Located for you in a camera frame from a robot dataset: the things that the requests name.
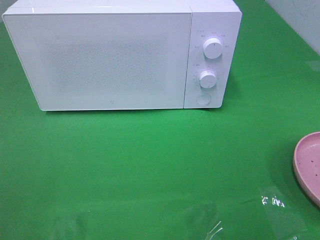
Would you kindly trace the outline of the round white door-release button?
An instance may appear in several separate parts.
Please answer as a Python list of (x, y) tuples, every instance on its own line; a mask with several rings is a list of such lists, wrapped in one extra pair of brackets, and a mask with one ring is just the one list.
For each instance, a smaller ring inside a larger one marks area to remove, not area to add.
[(211, 102), (211, 96), (208, 93), (201, 93), (196, 97), (196, 102), (201, 106), (207, 106)]

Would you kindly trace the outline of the white microwave door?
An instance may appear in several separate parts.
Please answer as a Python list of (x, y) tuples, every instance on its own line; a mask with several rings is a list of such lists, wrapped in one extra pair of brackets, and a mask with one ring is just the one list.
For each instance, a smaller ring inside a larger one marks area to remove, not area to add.
[(5, 14), (43, 111), (180, 109), (190, 13)]

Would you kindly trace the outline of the pink ceramic plate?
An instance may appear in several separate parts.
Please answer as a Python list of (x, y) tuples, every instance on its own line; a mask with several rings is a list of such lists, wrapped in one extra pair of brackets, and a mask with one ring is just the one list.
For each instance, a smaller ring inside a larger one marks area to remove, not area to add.
[(293, 170), (299, 185), (312, 202), (320, 205), (320, 133), (299, 140), (293, 153)]

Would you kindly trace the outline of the lower white timer knob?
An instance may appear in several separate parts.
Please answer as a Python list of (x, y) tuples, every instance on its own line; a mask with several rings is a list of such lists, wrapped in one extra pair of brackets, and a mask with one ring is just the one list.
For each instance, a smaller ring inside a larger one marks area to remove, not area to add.
[(213, 71), (206, 70), (199, 75), (199, 84), (201, 88), (210, 89), (217, 84), (217, 76)]

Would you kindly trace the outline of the upper white power knob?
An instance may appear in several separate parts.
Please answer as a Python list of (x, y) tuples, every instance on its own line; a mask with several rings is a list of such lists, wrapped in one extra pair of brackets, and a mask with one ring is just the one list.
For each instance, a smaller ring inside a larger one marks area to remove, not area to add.
[(216, 36), (208, 38), (203, 43), (203, 53), (208, 59), (216, 59), (223, 52), (223, 42)]

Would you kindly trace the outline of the white microwave oven body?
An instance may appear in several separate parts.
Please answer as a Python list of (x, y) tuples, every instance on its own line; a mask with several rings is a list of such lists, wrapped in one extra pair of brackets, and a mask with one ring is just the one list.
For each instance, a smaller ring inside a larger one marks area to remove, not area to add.
[[(181, 109), (219, 108), (223, 103), (242, 20), (242, 12), (232, 0), (18, 0), (2, 14), (2, 19), (4, 22), (5, 14), (173, 13), (191, 15), (184, 105)], [(219, 38), (223, 44), (222, 54), (215, 59), (205, 57), (203, 52), (204, 42), (212, 37)], [(217, 83), (214, 87), (200, 86), (199, 76), (203, 71), (215, 73)], [(208, 105), (196, 102), (196, 97), (202, 93), (211, 96)]]

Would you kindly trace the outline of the clear tape patch centre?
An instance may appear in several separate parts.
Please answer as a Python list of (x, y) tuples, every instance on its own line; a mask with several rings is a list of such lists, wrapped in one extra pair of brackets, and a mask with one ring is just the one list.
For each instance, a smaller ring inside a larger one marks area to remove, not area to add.
[(185, 211), (187, 240), (218, 240), (224, 228), (214, 202), (198, 203)]

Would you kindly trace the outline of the clear tape patch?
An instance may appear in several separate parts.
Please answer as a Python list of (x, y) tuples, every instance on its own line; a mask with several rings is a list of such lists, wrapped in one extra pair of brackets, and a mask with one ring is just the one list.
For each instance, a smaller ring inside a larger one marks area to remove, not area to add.
[(261, 205), (277, 240), (301, 240), (307, 233), (298, 208), (276, 186), (261, 187)]
[(224, 228), (214, 202), (198, 203), (185, 211), (187, 240), (218, 240)]

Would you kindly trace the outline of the clear tape patch right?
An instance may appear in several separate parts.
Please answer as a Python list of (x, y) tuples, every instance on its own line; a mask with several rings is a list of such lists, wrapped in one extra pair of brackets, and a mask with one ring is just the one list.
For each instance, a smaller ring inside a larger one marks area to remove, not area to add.
[(276, 186), (261, 187), (261, 205), (277, 240), (301, 240), (307, 233), (298, 208)]

